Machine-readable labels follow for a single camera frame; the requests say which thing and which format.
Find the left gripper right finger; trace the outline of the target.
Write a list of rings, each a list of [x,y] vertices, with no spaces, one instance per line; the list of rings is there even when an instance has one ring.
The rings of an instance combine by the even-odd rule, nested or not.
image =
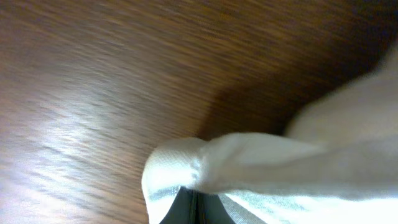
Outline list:
[[[199,224],[235,224],[219,196],[198,193],[196,222]]]

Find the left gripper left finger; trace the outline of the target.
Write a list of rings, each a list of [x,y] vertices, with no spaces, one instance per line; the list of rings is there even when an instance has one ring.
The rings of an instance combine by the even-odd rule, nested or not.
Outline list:
[[[197,192],[182,187],[160,224],[196,224],[196,212]]]

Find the white t-shirt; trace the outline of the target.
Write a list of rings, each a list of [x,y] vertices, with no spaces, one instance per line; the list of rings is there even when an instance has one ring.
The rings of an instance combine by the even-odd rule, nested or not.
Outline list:
[[[397,46],[304,108],[283,136],[164,143],[141,184],[150,223],[163,220],[182,187],[219,196],[235,223],[396,223]]]

